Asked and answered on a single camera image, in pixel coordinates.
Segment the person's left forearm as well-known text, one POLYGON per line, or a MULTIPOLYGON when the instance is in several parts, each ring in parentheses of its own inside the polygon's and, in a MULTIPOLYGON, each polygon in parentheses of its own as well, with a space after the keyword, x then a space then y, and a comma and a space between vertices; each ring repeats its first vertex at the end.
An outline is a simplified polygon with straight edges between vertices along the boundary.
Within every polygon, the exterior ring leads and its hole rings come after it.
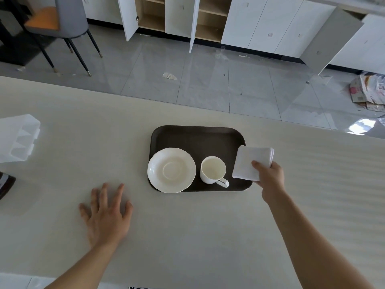
POLYGON ((97 243, 44 289, 97 289, 118 244, 118 242, 97 243))

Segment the person's right hand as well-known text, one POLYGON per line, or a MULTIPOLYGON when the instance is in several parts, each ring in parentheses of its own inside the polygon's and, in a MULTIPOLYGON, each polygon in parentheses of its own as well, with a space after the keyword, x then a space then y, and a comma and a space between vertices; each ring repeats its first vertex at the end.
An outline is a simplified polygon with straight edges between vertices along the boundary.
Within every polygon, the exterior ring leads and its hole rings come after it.
POLYGON ((266 166, 265 173, 259 175, 259 180, 254 180, 253 183, 262 188, 262 198, 267 204, 287 194, 283 169, 274 161, 270 167, 266 166))

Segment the person's right forearm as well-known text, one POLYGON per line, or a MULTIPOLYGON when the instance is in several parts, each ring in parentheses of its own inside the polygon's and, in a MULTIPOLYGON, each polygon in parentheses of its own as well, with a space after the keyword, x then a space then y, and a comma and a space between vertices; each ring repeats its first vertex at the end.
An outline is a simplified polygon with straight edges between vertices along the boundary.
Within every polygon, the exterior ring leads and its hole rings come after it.
POLYGON ((285 190, 263 189, 303 289, 375 289, 312 225, 285 190))

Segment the dark brown object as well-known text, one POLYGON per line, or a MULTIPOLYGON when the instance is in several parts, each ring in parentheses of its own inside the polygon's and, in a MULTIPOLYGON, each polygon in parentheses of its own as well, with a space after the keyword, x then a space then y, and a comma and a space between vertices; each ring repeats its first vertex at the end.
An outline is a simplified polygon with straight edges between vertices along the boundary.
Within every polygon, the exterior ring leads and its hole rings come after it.
POLYGON ((0 200, 10 191, 16 178, 0 171, 0 200))

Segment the cardboard box with plastic bag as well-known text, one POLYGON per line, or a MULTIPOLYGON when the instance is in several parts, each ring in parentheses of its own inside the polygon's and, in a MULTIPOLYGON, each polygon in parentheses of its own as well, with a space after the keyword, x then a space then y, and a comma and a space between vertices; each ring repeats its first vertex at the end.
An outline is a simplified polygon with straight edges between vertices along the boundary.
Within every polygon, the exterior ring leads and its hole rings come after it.
POLYGON ((353 103, 385 112, 385 75, 359 75, 350 82, 349 93, 353 103))

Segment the person's left hand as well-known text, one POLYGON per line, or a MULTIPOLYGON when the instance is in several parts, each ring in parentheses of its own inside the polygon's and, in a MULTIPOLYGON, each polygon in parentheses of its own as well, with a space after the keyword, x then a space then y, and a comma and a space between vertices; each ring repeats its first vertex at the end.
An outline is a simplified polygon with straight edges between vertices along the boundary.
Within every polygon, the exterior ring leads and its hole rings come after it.
POLYGON ((122 196, 124 184, 120 184, 108 200, 108 208, 100 208, 100 190, 93 188, 90 194, 90 206, 88 209, 92 215, 92 226, 87 228, 87 238, 90 248, 101 242, 118 242, 127 235, 130 226, 123 223, 123 214, 121 212, 122 196))

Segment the clear plastic container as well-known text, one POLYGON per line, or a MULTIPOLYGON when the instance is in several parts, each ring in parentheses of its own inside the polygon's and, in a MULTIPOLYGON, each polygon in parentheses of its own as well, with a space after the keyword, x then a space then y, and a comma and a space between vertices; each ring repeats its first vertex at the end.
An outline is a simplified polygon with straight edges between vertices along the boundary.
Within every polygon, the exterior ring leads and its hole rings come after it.
POLYGON ((0 118, 0 163, 26 161, 40 127, 40 121, 30 114, 0 118))

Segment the grey open cabinet door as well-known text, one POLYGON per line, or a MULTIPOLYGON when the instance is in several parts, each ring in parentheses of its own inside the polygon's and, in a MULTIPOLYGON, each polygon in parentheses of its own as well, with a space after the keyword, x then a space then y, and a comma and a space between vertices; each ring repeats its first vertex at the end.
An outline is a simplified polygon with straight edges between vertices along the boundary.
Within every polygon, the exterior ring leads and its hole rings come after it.
POLYGON ((320 74, 363 26, 366 15, 336 7, 300 59, 314 74, 320 74))

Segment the dark brown serving tray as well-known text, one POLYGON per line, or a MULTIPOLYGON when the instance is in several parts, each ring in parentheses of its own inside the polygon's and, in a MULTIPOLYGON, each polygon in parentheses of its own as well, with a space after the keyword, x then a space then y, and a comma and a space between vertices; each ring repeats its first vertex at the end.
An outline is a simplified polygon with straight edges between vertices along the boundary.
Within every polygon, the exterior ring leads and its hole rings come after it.
POLYGON ((238 148, 245 146, 243 135, 229 127, 160 126, 151 136, 149 160, 164 148, 179 148, 189 153, 196 164, 196 177, 184 192, 244 191, 252 181, 232 177, 238 148), (208 156, 222 159, 226 165, 225 179, 229 187, 205 184, 200 178, 200 165, 208 156))

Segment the grey chair with orange seat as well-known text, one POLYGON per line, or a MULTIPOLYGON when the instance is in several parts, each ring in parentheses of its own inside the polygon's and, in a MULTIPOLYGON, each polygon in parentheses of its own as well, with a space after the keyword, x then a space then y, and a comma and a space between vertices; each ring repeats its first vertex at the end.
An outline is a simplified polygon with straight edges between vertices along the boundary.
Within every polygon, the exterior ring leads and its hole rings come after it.
POLYGON ((92 75, 72 40, 88 34, 100 57, 103 57, 89 30, 83 0, 55 0, 55 6, 40 9, 24 26, 30 33, 63 39, 70 51, 76 54, 89 77, 92 75))

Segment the white saucer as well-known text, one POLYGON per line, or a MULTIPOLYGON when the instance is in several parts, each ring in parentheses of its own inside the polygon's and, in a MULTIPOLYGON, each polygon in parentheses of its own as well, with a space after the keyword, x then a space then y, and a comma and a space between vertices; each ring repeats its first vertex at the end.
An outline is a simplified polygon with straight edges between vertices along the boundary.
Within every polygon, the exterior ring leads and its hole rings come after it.
POLYGON ((156 152, 147 166, 150 184, 162 193, 185 191, 195 176, 195 161, 189 153, 179 148, 164 148, 156 152))

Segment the white cup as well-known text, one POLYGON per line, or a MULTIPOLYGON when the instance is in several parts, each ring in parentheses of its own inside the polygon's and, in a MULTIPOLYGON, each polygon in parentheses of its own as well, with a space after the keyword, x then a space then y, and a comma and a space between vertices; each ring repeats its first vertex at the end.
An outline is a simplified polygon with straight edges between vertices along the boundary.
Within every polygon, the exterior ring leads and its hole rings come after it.
POLYGON ((206 157, 200 166, 200 178, 205 184, 218 184, 224 188, 229 187, 229 181, 224 178, 226 165, 216 156, 206 157))

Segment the white cabinet row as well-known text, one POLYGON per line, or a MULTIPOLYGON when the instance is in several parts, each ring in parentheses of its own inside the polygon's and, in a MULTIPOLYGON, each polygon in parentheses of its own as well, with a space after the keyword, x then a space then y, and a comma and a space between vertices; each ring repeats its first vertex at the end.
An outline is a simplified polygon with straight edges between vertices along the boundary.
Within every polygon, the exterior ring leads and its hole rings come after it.
POLYGON ((327 65, 385 75, 385 0, 83 0, 94 24, 226 46, 304 63, 300 56, 336 7, 367 14, 327 65))

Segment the white napkin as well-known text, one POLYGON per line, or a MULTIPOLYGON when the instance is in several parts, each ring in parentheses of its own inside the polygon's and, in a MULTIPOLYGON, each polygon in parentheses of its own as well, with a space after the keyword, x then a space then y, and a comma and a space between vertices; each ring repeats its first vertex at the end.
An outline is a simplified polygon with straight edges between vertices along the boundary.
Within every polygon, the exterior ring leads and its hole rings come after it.
POLYGON ((259 172, 253 167, 252 161, 257 161, 265 167, 270 167, 274 152, 273 148, 240 146, 237 151, 232 177, 259 181, 259 172))

